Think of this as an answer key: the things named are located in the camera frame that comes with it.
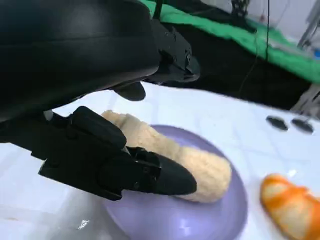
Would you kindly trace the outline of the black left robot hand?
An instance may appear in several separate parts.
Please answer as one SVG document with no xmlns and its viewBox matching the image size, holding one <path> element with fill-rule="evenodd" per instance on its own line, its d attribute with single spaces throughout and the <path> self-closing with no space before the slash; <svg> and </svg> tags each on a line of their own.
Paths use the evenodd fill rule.
<svg viewBox="0 0 320 240">
<path fill-rule="evenodd" d="M 0 3 L 0 140 L 29 150 L 39 174 L 105 199 L 123 190 L 175 196 L 197 189 L 182 165 L 141 147 L 85 106 L 55 108 L 112 90 L 145 98 L 143 80 L 193 82 L 200 66 L 174 28 L 138 0 Z"/>
</svg>

